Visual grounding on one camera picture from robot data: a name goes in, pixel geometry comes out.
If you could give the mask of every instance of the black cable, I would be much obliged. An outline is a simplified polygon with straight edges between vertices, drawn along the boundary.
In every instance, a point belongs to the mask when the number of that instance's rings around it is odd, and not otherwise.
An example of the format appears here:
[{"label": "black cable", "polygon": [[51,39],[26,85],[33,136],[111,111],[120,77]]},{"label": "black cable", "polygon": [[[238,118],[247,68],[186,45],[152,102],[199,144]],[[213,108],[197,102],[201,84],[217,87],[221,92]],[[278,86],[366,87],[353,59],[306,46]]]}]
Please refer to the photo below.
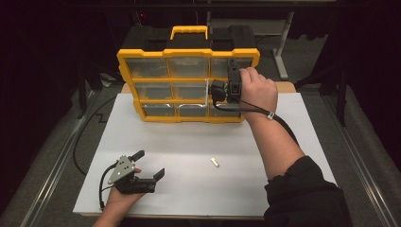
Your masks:
[{"label": "black cable", "polygon": [[104,201],[102,198],[102,192],[103,192],[103,181],[104,178],[106,177],[106,174],[112,169],[115,168],[117,166],[117,162],[115,162],[115,164],[109,166],[108,168],[106,168],[106,170],[103,172],[103,175],[101,175],[101,179],[100,179],[100,185],[99,185],[99,204],[100,204],[100,209],[103,211],[105,205],[104,205]]},{"label": "black cable", "polygon": [[235,99],[238,100],[238,101],[240,101],[240,102],[243,102],[243,103],[245,103],[245,104],[248,104],[248,105],[250,105],[250,106],[253,106],[254,109],[251,109],[251,108],[237,108],[237,109],[235,109],[235,108],[220,108],[220,107],[217,105],[217,102],[216,102],[216,101],[213,101],[213,106],[214,106],[217,110],[219,110],[219,111],[224,111],[224,112],[254,112],[254,113],[260,113],[260,114],[264,114],[264,115],[266,115],[266,116],[270,116],[270,117],[272,117],[272,119],[274,119],[275,121],[277,121],[281,126],[283,126],[283,128],[288,132],[289,136],[291,136],[291,138],[294,140],[294,142],[299,146],[298,140],[297,140],[297,138],[296,138],[294,132],[293,132],[292,129],[289,127],[289,125],[286,123],[286,121],[284,121],[280,116],[278,116],[277,114],[275,114],[275,113],[273,113],[273,112],[267,111],[267,110],[265,110],[265,109],[263,109],[263,108],[261,108],[261,107],[258,107],[258,106],[256,106],[256,105],[253,105],[253,104],[251,104],[251,103],[249,103],[249,102],[247,102],[247,101],[240,100],[240,99],[238,99],[238,98],[236,98],[236,97],[235,97]]},{"label": "black cable", "polygon": [[105,190],[107,190],[107,189],[109,189],[109,188],[112,188],[112,187],[114,187],[114,185],[113,185],[113,186],[105,187],[105,188],[101,189],[101,191],[103,192],[103,191],[105,191]]},{"label": "black cable", "polygon": [[86,172],[82,170],[82,168],[80,168],[80,166],[78,165],[77,162],[77,157],[76,157],[76,150],[77,150],[77,146],[78,146],[78,142],[80,137],[82,136],[83,132],[85,131],[86,127],[88,126],[89,122],[91,121],[91,119],[97,114],[97,112],[103,108],[104,106],[106,106],[109,102],[111,102],[112,100],[114,100],[116,98],[116,96],[110,98],[109,100],[107,100],[106,102],[104,102],[100,107],[98,107],[95,112],[85,121],[85,125],[80,129],[79,133],[78,133],[78,140],[74,145],[74,149],[73,149],[73,160],[74,160],[74,164],[76,166],[76,168],[79,170],[79,172],[83,175],[86,176]]}]

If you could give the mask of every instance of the wrist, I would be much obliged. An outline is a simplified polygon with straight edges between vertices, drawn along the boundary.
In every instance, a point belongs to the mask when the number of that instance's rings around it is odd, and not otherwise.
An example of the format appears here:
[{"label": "wrist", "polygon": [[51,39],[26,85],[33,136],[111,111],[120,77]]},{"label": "wrist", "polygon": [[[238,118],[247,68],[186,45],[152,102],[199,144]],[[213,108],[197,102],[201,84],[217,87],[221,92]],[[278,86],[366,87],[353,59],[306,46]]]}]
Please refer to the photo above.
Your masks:
[{"label": "wrist", "polygon": [[260,124],[266,124],[273,122],[274,120],[269,119],[263,113],[244,113],[243,114],[245,119],[247,120],[248,124],[252,127],[255,127]]}]

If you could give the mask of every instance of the clear plastic bin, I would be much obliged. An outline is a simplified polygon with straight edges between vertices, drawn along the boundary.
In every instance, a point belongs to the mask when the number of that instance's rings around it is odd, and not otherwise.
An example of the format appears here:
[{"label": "clear plastic bin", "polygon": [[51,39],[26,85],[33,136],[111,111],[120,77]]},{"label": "clear plastic bin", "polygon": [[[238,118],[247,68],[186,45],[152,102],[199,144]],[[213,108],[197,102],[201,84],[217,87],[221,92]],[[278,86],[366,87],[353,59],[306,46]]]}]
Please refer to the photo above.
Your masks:
[{"label": "clear plastic bin", "polygon": [[206,83],[172,83],[174,98],[204,99]]},{"label": "clear plastic bin", "polygon": [[174,116],[173,104],[142,104],[146,116]]},{"label": "clear plastic bin", "polygon": [[167,99],[171,98],[169,83],[135,83],[139,98],[143,99]]},{"label": "clear plastic bin", "polygon": [[179,116],[203,116],[207,115],[207,108],[204,104],[176,104]]},{"label": "clear plastic bin", "polygon": [[166,78],[168,77],[165,59],[126,59],[134,78]]},{"label": "clear plastic bin", "polygon": [[173,78],[206,78],[208,60],[206,58],[171,58],[168,59],[170,75]]},{"label": "clear plastic bin", "polygon": [[210,59],[210,77],[227,78],[228,59]]},{"label": "clear plastic bin", "polygon": [[[238,109],[238,104],[217,104],[220,108],[231,108]],[[216,109],[212,103],[209,104],[210,108],[210,116],[219,117],[219,116],[241,116],[241,112],[224,112]]]}]

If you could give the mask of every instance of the white table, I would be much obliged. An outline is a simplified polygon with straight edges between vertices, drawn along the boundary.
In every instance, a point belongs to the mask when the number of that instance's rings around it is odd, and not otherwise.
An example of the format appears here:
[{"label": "white table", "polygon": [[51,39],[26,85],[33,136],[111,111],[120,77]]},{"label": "white table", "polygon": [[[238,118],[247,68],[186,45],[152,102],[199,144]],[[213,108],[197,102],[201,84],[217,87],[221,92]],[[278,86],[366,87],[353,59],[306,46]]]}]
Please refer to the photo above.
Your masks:
[{"label": "white table", "polygon": [[[129,216],[152,218],[262,218],[269,207],[264,167],[248,123],[177,124],[143,122],[132,95],[118,95],[94,160],[78,196],[75,213],[99,215],[98,185],[104,170],[121,155],[140,149],[138,176],[166,175],[156,192],[137,202]],[[300,94],[279,94],[277,114],[291,126],[301,148],[335,182]],[[215,167],[210,159],[220,163]],[[106,176],[104,186],[111,175]],[[108,190],[103,193],[107,200]]]}]

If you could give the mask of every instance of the small white object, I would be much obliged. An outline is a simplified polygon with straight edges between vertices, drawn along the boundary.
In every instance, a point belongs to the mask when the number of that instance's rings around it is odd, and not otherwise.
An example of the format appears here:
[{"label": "small white object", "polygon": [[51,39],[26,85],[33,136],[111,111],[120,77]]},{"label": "small white object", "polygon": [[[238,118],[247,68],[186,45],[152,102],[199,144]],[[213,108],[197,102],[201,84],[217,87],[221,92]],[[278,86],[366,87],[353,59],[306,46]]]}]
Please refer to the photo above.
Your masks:
[{"label": "small white object", "polygon": [[212,158],[211,161],[216,167],[220,167],[220,164],[218,163],[218,161],[215,158]]}]

